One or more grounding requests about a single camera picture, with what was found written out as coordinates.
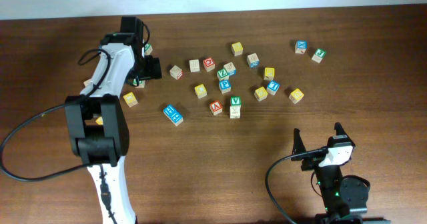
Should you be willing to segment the green R letter block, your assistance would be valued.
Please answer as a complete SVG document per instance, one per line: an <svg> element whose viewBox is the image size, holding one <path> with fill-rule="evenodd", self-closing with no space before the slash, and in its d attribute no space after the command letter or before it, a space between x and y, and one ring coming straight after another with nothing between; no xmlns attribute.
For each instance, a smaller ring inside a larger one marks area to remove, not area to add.
<svg viewBox="0 0 427 224"><path fill-rule="evenodd" d="M144 88L145 87L145 81L144 80L137 81L136 79L134 79L133 80L133 86L135 88Z"/></svg>

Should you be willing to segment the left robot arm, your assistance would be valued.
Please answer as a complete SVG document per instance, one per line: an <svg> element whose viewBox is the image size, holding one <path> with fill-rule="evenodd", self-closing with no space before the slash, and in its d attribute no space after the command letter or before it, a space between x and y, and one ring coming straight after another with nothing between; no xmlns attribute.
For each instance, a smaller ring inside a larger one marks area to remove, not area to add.
<svg viewBox="0 0 427 224"><path fill-rule="evenodd" d="M162 77L159 59L144 53L149 38L143 21L122 17L120 30L92 51L99 62L90 82L65 100L71 150L93 179L103 223L137 223L125 178L129 129L119 98L124 85Z"/></svg>

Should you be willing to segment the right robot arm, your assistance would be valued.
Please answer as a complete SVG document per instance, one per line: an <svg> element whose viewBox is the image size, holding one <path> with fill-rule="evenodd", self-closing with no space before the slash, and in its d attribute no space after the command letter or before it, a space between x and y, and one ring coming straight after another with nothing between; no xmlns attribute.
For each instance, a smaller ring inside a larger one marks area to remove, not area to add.
<svg viewBox="0 0 427 224"><path fill-rule="evenodd" d="M302 171L313 171L326 212L315 216L316 223L390 223L384 218L363 219L368 212L370 182L355 175L342 175L341 166L351 160L356 147L340 123L326 146L308 151L294 129L292 161L301 161Z"/></svg>

